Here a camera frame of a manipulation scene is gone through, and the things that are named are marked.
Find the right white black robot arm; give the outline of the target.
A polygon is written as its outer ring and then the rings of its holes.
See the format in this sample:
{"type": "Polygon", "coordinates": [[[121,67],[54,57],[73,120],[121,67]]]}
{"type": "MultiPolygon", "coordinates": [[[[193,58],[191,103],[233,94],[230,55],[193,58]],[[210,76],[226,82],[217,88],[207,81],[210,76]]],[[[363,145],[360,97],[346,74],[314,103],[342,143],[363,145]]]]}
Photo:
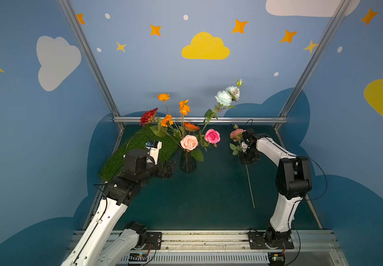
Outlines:
{"type": "Polygon", "coordinates": [[[245,130],[240,140],[239,158],[250,165],[264,154],[277,166],[275,187],[278,199],[275,211],[264,232],[251,229],[248,233],[251,249],[293,249],[292,221],[294,214],[308,192],[312,190],[312,158],[297,156],[276,143],[266,134],[245,130]]]}

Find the peach pink rose stem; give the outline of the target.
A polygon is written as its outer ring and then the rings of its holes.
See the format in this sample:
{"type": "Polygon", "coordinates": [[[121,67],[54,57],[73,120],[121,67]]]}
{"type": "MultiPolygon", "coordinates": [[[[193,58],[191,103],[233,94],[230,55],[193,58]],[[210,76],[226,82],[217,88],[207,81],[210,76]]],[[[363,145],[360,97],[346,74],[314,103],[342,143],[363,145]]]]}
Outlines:
{"type": "Polygon", "coordinates": [[[204,161],[203,153],[198,148],[199,142],[196,136],[186,135],[184,138],[181,139],[180,145],[182,149],[195,160],[200,162],[204,161]]]}

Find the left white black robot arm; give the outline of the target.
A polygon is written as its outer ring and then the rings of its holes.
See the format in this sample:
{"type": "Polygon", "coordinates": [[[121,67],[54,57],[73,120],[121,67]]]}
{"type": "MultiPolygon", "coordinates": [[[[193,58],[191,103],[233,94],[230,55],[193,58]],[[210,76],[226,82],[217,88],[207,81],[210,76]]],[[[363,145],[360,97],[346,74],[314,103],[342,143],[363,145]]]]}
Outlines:
{"type": "Polygon", "coordinates": [[[124,156],[124,171],[107,184],[103,199],[86,231],[64,266],[114,266],[135,248],[146,244],[147,228],[131,222],[109,246],[106,245],[115,225],[127,211],[132,200],[151,178],[171,178],[177,161],[161,163],[159,148],[133,149],[124,156]]]}

